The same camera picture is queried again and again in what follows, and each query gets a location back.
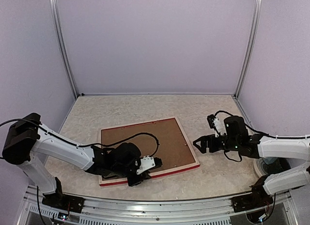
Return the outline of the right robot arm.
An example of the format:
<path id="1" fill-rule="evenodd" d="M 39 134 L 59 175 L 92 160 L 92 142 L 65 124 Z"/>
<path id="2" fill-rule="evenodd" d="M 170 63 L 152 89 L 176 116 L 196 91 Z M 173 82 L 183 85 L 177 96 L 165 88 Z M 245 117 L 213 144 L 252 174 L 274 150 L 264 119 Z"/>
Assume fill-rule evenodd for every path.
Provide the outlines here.
<path id="1" fill-rule="evenodd" d="M 262 164 L 267 174 L 252 185 L 251 192 L 232 198 L 235 212 L 255 209 L 274 203 L 272 196 L 310 183 L 309 137 L 267 137 L 254 135 L 206 135 L 193 141 L 201 153 L 236 151 L 239 157 L 257 159 L 255 171 Z"/>

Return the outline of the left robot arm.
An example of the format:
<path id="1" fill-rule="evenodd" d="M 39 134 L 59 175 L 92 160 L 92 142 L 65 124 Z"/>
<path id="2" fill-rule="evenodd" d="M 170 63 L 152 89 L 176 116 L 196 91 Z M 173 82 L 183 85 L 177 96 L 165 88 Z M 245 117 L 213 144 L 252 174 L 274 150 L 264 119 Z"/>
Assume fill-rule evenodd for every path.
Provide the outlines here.
<path id="1" fill-rule="evenodd" d="M 127 140 L 118 141 L 117 148 L 103 144 L 79 144 L 49 129 L 31 113 L 24 118 L 1 123 L 11 124 L 2 151 L 2 159 L 18 166 L 56 207 L 68 203 L 61 182 L 45 168 L 38 154 L 45 154 L 70 163 L 84 172 L 103 178 L 125 177 L 129 186 L 140 184 L 155 167 L 153 156 L 142 157 L 139 148 Z"/>

